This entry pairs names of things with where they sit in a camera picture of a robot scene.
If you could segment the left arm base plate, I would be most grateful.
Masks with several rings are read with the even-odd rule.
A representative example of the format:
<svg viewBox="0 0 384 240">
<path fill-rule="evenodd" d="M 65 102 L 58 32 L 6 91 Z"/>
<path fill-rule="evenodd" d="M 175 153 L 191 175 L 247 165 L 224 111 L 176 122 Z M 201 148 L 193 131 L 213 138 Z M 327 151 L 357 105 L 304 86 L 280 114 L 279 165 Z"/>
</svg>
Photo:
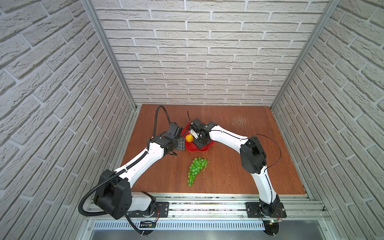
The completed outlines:
<svg viewBox="0 0 384 240">
<path fill-rule="evenodd" d="M 151 204 L 145 211 L 133 211 L 129 212 L 130 218 L 167 218 L 169 214 L 170 203 L 169 202 L 155 202 Z"/>
</svg>

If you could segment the green grape bunch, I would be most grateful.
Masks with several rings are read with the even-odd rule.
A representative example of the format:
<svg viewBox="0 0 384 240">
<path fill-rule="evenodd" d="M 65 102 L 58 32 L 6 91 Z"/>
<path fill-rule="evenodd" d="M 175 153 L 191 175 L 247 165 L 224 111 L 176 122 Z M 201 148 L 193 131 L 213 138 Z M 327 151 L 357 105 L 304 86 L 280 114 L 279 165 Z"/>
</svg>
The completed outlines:
<svg viewBox="0 0 384 240">
<path fill-rule="evenodd" d="M 193 159 L 191 165 L 189 166 L 189 171 L 188 171 L 189 187 L 191 187 L 194 184 L 197 178 L 197 175 L 206 169 L 208 163 L 209 161 L 205 158 L 198 157 Z"/>
</svg>

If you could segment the yellow fake lemon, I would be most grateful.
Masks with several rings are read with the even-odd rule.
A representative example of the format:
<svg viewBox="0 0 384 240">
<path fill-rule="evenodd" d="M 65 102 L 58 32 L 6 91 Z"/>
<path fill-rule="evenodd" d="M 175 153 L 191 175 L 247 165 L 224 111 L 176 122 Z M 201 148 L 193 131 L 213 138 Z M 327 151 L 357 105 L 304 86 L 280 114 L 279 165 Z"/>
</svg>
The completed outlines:
<svg viewBox="0 0 384 240">
<path fill-rule="evenodd" d="M 194 141 L 194 136 L 192 134 L 189 134 L 185 137 L 186 142 L 191 143 Z"/>
</svg>

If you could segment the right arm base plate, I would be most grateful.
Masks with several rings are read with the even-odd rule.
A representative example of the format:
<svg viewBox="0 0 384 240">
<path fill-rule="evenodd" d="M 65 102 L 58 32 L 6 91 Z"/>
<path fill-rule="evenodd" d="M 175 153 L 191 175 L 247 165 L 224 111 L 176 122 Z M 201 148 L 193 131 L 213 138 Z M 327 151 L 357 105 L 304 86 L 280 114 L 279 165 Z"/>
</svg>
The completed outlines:
<svg viewBox="0 0 384 240">
<path fill-rule="evenodd" d="M 276 206 L 262 205 L 259 202 L 247 202 L 246 212 L 248 218 L 273 218 L 284 219 L 287 217 L 283 203 L 278 203 Z"/>
</svg>

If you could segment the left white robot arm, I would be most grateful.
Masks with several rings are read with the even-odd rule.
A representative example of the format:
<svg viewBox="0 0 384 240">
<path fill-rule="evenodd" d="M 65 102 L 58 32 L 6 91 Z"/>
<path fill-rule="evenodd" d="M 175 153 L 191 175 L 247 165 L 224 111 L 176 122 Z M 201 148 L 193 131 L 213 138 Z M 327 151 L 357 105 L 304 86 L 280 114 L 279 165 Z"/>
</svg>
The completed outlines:
<svg viewBox="0 0 384 240">
<path fill-rule="evenodd" d="M 95 191 L 94 203 L 116 220 L 135 211 L 151 216 L 155 212 L 156 198 L 145 192 L 133 193 L 132 187 L 156 161 L 167 154 L 175 154 L 182 131 L 183 128 L 171 123 L 168 131 L 149 139 L 146 148 L 127 164 L 115 171 L 104 171 Z"/>
</svg>

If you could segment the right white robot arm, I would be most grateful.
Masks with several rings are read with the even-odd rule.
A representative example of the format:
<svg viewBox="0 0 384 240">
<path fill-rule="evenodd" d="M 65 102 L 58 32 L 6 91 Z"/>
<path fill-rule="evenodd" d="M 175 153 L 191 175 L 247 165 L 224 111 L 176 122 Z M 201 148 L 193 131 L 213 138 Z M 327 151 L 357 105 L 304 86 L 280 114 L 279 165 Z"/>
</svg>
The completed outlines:
<svg viewBox="0 0 384 240">
<path fill-rule="evenodd" d="M 259 191 L 261 210 L 270 216 L 277 209 L 280 198 L 274 190 L 267 171 L 267 154 L 256 136 L 245 137 L 232 133 L 216 123 L 204 124 L 195 119 L 188 126 L 198 149 L 212 141 L 226 145 L 241 156 L 242 167 L 249 172 Z"/>
</svg>

